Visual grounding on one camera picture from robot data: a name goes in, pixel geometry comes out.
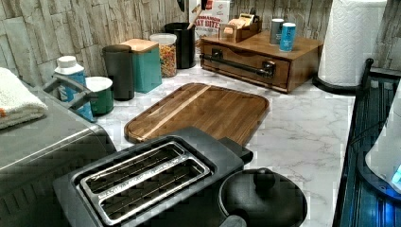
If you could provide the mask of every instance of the paper towel holder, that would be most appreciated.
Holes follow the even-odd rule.
[[[365,69],[363,71],[362,80],[361,83],[357,86],[339,86],[330,84],[320,79],[317,73],[313,75],[312,83],[317,88],[331,94],[341,95],[341,96],[355,96],[357,94],[357,91],[365,88],[364,86],[366,85],[366,80],[368,78],[369,72],[371,71],[373,64],[374,64],[373,59],[367,59],[365,61]]]

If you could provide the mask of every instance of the black pot lid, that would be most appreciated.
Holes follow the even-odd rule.
[[[247,169],[230,176],[220,188],[218,201],[226,216],[238,215],[251,227],[296,227],[307,213],[301,189],[267,168]]]

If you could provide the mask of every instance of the box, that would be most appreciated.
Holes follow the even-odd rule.
[[[200,49],[200,38],[210,35],[218,34],[218,28],[220,24],[228,24],[230,16],[230,0],[213,0],[211,5],[208,5],[198,17],[195,25],[195,46],[196,54],[199,55]],[[191,12],[201,0],[189,0],[189,22],[193,22],[196,17],[196,11]]]
[[[232,32],[224,32],[226,28],[229,28]],[[252,23],[249,26],[242,28],[236,28],[236,26],[220,24],[218,29],[218,39],[222,41],[238,43],[244,41],[262,31],[262,22]]]
[[[131,47],[135,92],[148,93],[162,84],[159,44],[139,39],[122,44]]]
[[[200,65],[287,94],[318,72],[322,49],[321,41],[297,37],[292,51],[282,52],[270,44],[269,31],[239,43],[213,35],[201,38]]]

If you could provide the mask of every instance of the wooden storage box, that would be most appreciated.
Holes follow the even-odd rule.
[[[218,35],[200,42],[203,69],[256,85],[290,93],[316,74],[323,42],[297,37],[291,52],[270,44],[270,32],[263,31],[239,43],[223,41]]]
[[[225,33],[224,30],[229,28],[232,32]],[[240,29],[236,26],[220,24],[218,28],[218,39],[222,41],[238,43],[244,41],[262,31],[262,22],[253,23],[250,26],[245,26]]]

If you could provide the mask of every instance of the white marble countertop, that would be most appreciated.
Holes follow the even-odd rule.
[[[324,92],[311,80],[289,95],[230,79],[201,69],[179,70],[174,78],[130,101],[115,101],[111,113],[97,124],[117,150],[132,143],[124,126],[154,103],[189,82],[201,82],[263,96],[270,102],[267,116],[246,148],[254,152],[245,168],[268,167],[293,180],[305,193],[308,212],[304,227],[331,226],[355,98]]]

